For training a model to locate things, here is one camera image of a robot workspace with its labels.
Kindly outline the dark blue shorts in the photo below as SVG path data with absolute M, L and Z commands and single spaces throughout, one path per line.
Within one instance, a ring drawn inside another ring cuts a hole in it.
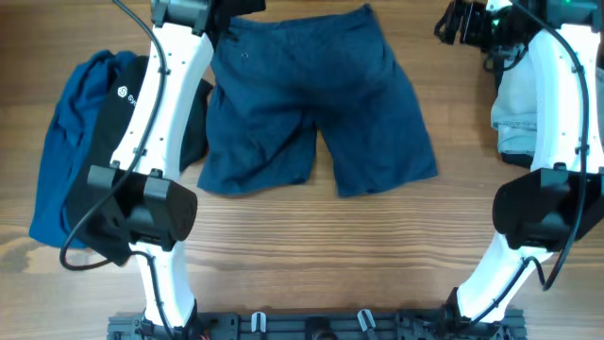
M 211 69 L 204 191 L 302 184 L 318 140 L 342 197 L 438 173 L 414 89 L 369 5 L 272 23 L 235 18 Z

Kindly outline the black polo shirt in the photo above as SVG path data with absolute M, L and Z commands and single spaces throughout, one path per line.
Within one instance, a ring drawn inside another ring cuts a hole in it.
M 138 56 L 119 71 L 109 82 L 94 124 L 92 141 L 82 165 L 66 198 L 68 227 L 73 228 L 93 204 L 98 201 L 87 184 L 93 165 L 109 166 L 113 151 L 121 142 L 135 108 L 148 62 L 147 56 Z M 205 79 L 197 86 L 194 101 L 183 137 L 179 170 L 201 160 L 207 153 L 206 113 L 213 86 Z M 127 260 L 129 246 L 118 236 L 118 229 L 101 214 L 94 215 L 76 234 L 77 241 L 97 251 L 112 262 L 121 265 Z

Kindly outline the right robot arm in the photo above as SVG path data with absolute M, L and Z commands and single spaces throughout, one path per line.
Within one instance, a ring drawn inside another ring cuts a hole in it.
M 434 28 L 446 44 L 487 54 L 499 76 L 492 124 L 533 129 L 526 175 L 495 194 L 495 235 L 468 280 L 442 307 L 441 332 L 479 332 L 499 323 L 523 283 L 544 290 L 573 244 L 603 217 L 603 140 L 597 107 L 599 1 L 454 0 Z

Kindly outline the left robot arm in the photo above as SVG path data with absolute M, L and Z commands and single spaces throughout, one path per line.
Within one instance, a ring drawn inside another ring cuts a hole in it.
M 109 262 L 137 257 L 146 308 L 133 337 L 199 339 L 203 328 L 189 286 L 184 241 L 197 196 L 178 184 L 181 146 L 200 81 L 231 18 L 265 10 L 263 0 L 155 1 L 149 59 L 133 115 L 109 164 L 88 185 L 99 200 L 83 239 Z

